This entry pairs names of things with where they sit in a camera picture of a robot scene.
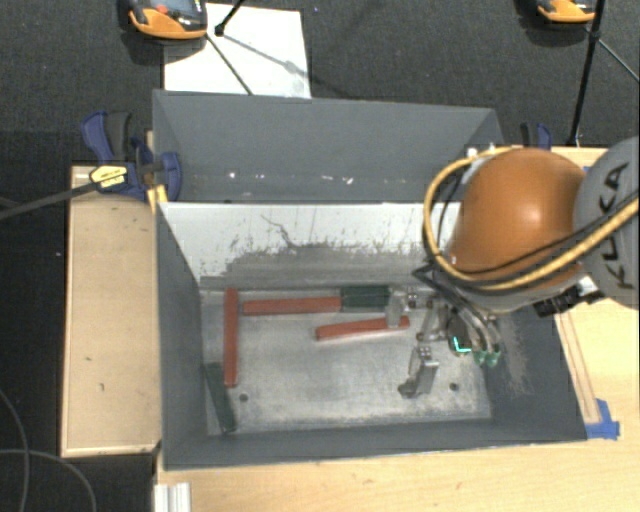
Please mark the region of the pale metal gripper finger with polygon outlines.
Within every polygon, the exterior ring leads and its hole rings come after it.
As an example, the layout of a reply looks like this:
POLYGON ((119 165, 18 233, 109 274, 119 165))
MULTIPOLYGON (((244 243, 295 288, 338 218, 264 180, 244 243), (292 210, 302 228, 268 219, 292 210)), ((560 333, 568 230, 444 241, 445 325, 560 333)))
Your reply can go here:
POLYGON ((399 328, 402 317, 417 307, 418 295, 411 291, 393 290, 385 307, 385 320, 389 328, 399 328))
POLYGON ((433 388, 439 362, 432 357, 429 346, 415 346, 412 350, 406 380, 398 386, 404 399, 415 399, 430 394, 433 388))

